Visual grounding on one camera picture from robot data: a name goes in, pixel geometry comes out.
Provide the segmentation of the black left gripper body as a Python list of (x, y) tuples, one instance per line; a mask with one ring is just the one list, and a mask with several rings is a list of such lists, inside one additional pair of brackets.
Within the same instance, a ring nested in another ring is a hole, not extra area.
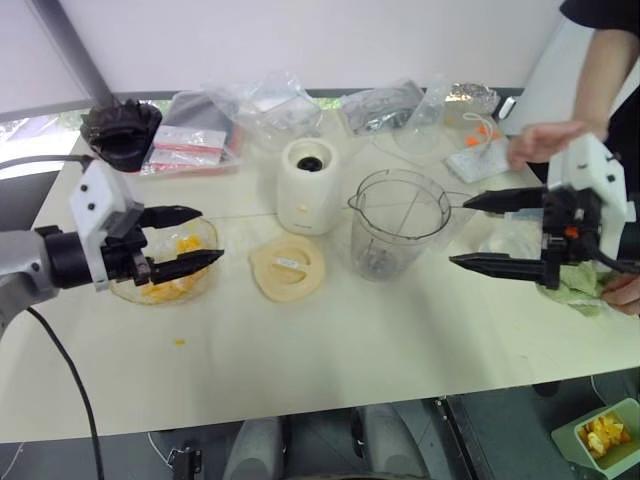
[(146, 246), (147, 239), (139, 226), (122, 238), (107, 236), (101, 253), (108, 279), (116, 282), (131, 280), (136, 286), (148, 283), (151, 266), (143, 253)]

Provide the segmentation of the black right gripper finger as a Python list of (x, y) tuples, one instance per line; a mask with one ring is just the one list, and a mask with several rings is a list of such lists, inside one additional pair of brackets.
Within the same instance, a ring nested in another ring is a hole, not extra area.
[(470, 253), (450, 256), (449, 260), (463, 269), (482, 275), (543, 284), (545, 264), (537, 259), (511, 258), (499, 253)]
[(466, 200), (462, 206), (466, 209), (492, 214), (536, 209), (542, 207), (545, 192), (544, 186), (485, 191)]

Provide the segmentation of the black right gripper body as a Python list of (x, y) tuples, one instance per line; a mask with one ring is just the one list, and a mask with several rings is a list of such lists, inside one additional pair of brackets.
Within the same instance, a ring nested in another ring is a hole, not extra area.
[(594, 260), (599, 249), (603, 202), (591, 189), (548, 190), (543, 199), (542, 285), (558, 289), (564, 265)]

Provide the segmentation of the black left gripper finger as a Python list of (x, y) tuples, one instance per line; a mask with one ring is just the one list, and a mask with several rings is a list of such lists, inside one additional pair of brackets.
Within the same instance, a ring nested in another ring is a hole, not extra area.
[(180, 279), (208, 268), (223, 255), (224, 251), (220, 249), (199, 249), (162, 262), (146, 257), (142, 273), (137, 274), (133, 281), (136, 286), (141, 286), (149, 282), (159, 285)]
[(157, 206), (145, 208), (142, 213), (142, 227), (164, 229), (182, 225), (199, 218), (202, 212), (187, 206)]

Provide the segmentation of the person's right hand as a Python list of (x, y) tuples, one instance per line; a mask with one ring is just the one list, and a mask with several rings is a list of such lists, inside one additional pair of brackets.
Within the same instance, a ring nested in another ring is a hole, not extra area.
[(592, 133), (599, 140), (605, 140), (608, 125), (607, 121), (573, 120), (527, 126), (519, 135), (510, 139), (507, 162), (514, 170), (521, 170), (527, 164), (548, 163), (554, 155), (581, 135)]

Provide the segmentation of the person's left hand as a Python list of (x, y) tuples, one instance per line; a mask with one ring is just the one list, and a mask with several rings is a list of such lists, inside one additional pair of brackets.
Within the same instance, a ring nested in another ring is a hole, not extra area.
[(614, 310), (626, 315), (638, 315), (640, 309), (640, 279), (638, 275), (620, 274), (609, 281), (602, 299)]

